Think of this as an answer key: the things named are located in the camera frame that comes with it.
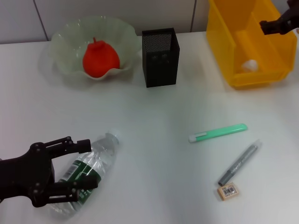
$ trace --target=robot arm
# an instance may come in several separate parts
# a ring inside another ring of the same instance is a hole
[[[287,34],[295,28],[299,28],[299,0],[287,1],[288,9],[279,19],[275,21],[261,21],[260,25],[265,35]]]
[[[30,198],[34,207],[78,201],[79,190],[98,187],[96,177],[55,183],[52,159],[90,151],[90,140],[74,143],[71,137],[66,137],[48,143],[34,143],[23,156],[0,161],[0,202],[16,196]]]

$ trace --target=gray marker pen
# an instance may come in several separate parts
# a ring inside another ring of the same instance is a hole
[[[262,146],[260,140],[255,141],[251,146],[246,149],[246,151],[240,156],[240,158],[228,169],[225,175],[219,180],[218,184],[224,186],[243,166],[243,164],[248,160],[248,158]]]

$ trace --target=black pen holder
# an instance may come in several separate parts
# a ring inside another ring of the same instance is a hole
[[[179,45],[174,28],[142,32],[142,66],[146,87],[174,85]]]

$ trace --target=red fruit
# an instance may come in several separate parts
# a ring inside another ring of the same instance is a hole
[[[110,69],[120,68],[120,59],[116,51],[104,41],[96,41],[87,46],[83,57],[83,68],[85,72],[94,78],[102,77]]]

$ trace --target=table surface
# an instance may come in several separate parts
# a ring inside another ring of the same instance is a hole
[[[177,84],[145,87],[141,53],[131,74],[103,82],[63,78],[48,42],[0,45],[0,157],[65,136],[94,140],[111,128],[122,146],[111,172],[70,224],[298,223],[299,61],[280,83],[235,91],[205,33],[178,34]],[[245,123],[245,132],[190,144],[190,134]],[[263,147],[222,202],[217,181],[244,149]],[[53,160],[56,179],[76,154]],[[25,197],[0,204],[1,224],[59,223]]]

